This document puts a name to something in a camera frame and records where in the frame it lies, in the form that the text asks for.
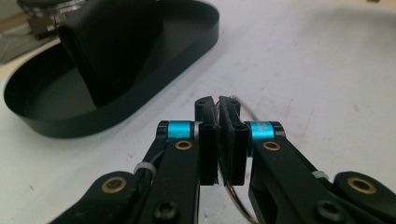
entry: thin metal wire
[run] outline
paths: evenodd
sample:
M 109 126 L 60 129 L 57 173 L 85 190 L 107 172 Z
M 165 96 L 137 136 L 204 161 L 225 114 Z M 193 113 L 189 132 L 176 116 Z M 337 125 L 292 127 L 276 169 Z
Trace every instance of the thin metal wire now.
M 230 98 L 235 99 L 237 101 L 239 101 L 239 103 L 241 103 L 242 108 L 244 108 L 248 114 L 254 119 L 254 120 L 258 120 L 258 117 L 254 114 L 253 110 L 248 107 L 245 103 L 243 103 L 241 101 L 241 99 L 239 99 L 237 96 L 232 95 L 230 96 Z M 217 110 L 217 114 L 219 117 L 219 102 L 216 103 L 216 110 Z M 221 169 L 219 167 L 219 172 L 221 174 L 221 176 L 223 176 Z M 233 201 L 233 204 L 235 205 L 235 207 L 238 209 L 238 211 L 242 214 L 242 216 L 249 222 L 252 224 L 259 224 L 259 221 L 257 220 L 257 218 L 253 217 L 248 210 L 246 209 L 246 207 L 242 204 L 241 200 L 239 200 L 238 195 L 236 194 L 235 189 L 233 188 L 233 186 L 229 186 L 227 183 L 224 183 L 224 186 L 227 190 L 228 195 L 230 196 L 231 200 Z

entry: white tabletop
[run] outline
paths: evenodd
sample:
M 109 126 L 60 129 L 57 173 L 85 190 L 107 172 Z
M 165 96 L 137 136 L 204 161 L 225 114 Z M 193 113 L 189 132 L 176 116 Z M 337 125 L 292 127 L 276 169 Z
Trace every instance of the white tabletop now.
M 132 172 L 159 121 L 193 120 L 194 101 L 209 95 L 237 95 L 261 120 L 280 121 L 331 180 L 356 171 L 396 191 L 396 10 L 329 0 L 210 3 L 220 13 L 218 44 L 107 131 L 48 138 L 0 101 L 0 223 L 47 223 L 99 176 Z M 0 68 L 2 90 L 24 60 Z M 248 185 L 237 191 L 248 203 Z M 246 222 L 222 186 L 202 188 L 199 218 Z

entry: brass ring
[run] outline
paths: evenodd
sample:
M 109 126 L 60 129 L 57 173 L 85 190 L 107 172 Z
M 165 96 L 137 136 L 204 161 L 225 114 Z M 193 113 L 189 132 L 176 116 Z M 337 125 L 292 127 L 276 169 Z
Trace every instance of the brass ring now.
M 175 143 L 175 148 L 179 149 L 179 150 L 187 150 L 190 149 L 192 147 L 192 143 L 189 141 L 178 141 Z
M 271 151 L 280 150 L 280 145 L 276 142 L 264 142 L 262 146 Z
M 113 182 L 113 181 L 114 181 L 114 182 L 115 182 L 115 181 L 119 182 L 119 183 L 117 184 L 117 186 L 115 186 L 115 187 L 109 186 L 109 184 L 110 184 L 111 182 Z M 121 177 L 121 176 L 114 176 L 114 177 L 109 178 L 107 181 L 105 181 L 105 183 L 103 183 L 103 185 L 102 185 L 102 191 L 103 191 L 104 193 L 117 193 L 117 192 L 119 192 L 120 190 L 124 189 L 125 186 L 126 186 L 126 179 L 125 179 L 124 177 Z
M 374 186 L 374 184 L 365 180 L 365 179 L 362 179 L 362 178 L 359 178 L 356 176 L 352 176 L 347 179 L 347 183 L 350 187 L 357 190 L 358 192 L 365 193 L 365 194 L 375 194 L 376 193 L 376 187 Z

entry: metallic device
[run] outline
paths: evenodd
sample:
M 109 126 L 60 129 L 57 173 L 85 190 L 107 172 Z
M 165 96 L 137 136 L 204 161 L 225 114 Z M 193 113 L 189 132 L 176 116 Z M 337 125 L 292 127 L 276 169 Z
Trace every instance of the metallic device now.
M 218 183 L 218 165 L 227 189 L 244 185 L 248 156 L 260 223 L 396 223 L 396 195 L 381 183 L 355 172 L 329 182 L 279 122 L 242 122 L 240 109 L 233 98 L 216 106 L 205 97 L 195 121 L 160 122 L 134 174 L 103 175 L 52 223 L 197 223 L 200 186 Z

